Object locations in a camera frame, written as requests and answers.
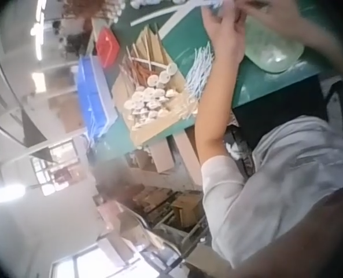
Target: green table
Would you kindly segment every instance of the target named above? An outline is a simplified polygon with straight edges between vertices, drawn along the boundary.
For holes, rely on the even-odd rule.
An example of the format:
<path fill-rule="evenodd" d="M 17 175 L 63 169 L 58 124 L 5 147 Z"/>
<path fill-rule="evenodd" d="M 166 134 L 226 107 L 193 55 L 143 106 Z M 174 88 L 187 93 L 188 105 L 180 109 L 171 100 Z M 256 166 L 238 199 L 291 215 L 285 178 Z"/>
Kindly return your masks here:
<path fill-rule="evenodd" d="M 301 13 L 305 17 L 332 29 L 330 23 L 315 5 L 314 0 L 302 0 L 299 1 L 299 4 Z M 131 21 L 167 6 L 171 6 L 171 4 L 166 2 L 156 6 L 141 8 L 140 10 L 134 10 L 130 6 L 126 7 L 119 22 L 112 26 L 112 30 L 121 47 L 123 48 L 133 43 L 146 24 L 151 24 L 152 27 L 152 24 L 156 22 L 160 28 L 170 18 L 171 14 L 158 17 L 153 21 L 147 21 L 134 27 L 130 27 Z M 186 76 L 193 64 L 194 49 L 205 46 L 207 41 L 208 37 L 202 25 L 200 9 L 195 8 L 163 39 L 163 45 L 174 62 L 177 63 L 182 74 Z M 280 74 L 264 72 L 248 58 L 245 58 L 239 69 L 232 106 L 237 107 L 307 77 L 316 75 L 326 67 L 327 63 L 324 59 L 311 49 L 305 49 L 298 62 Z M 119 69 L 117 67 L 105 70 L 110 87 L 112 87 L 118 72 Z M 193 118 L 181 120 L 152 138 L 150 143 L 166 138 L 172 134 L 180 133 L 193 124 Z M 95 147 L 96 158 L 99 161 L 124 155 L 134 149 L 135 147 L 130 140 L 127 126 L 120 115 L 116 123 L 100 139 Z"/>

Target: blue container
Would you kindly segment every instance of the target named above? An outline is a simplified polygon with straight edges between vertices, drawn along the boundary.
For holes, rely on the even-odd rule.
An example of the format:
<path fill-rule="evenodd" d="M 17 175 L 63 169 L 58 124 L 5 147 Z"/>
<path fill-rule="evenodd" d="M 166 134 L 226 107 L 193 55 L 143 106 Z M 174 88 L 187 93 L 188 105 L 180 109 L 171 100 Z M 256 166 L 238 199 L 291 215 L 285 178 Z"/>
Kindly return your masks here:
<path fill-rule="evenodd" d="M 81 57 L 76 76 L 78 97 L 84 123 L 90 140 L 98 138 L 106 126 L 106 115 L 98 94 L 93 68 L 89 57 Z"/>

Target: hand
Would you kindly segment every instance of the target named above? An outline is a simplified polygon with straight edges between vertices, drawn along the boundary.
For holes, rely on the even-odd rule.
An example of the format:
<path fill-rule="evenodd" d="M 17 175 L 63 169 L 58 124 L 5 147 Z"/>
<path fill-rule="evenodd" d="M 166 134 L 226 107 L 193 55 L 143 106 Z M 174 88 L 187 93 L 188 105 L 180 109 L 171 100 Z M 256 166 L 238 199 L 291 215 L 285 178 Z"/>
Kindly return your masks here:
<path fill-rule="evenodd" d="M 245 55 L 246 14 L 234 9 L 233 0 L 224 0 L 222 18 L 214 16 L 206 7 L 202 7 L 201 12 L 216 59 L 239 64 Z"/>
<path fill-rule="evenodd" d="M 237 0 L 236 4 L 268 28 L 306 44 L 312 24 L 300 15 L 296 0 Z"/>

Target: gray shirt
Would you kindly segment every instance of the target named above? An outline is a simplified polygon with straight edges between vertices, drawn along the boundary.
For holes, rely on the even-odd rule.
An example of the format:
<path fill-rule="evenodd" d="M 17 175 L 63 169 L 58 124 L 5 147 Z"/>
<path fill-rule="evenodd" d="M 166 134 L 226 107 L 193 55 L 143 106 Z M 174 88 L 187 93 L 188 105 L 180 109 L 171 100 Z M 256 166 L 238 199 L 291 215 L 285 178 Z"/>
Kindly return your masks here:
<path fill-rule="evenodd" d="M 343 138 L 318 118 L 302 116 L 273 129 L 253 158 L 256 173 L 247 181 L 228 156 L 201 168 L 212 247 L 233 268 L 343 188 Z"/>

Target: red container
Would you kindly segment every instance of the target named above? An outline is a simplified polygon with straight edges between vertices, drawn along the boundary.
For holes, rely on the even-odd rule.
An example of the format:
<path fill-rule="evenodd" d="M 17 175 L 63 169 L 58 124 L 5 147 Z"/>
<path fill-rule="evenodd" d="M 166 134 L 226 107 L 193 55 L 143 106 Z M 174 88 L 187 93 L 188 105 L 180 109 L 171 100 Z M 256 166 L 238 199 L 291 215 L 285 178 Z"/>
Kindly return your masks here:
<path fill-rule="evenodd" d="M 120 45 L 108 28 L 102 28 L 96 43 L 97 56 L 103 68 L 110 67 L 116 61 L 120 52 Z"/>

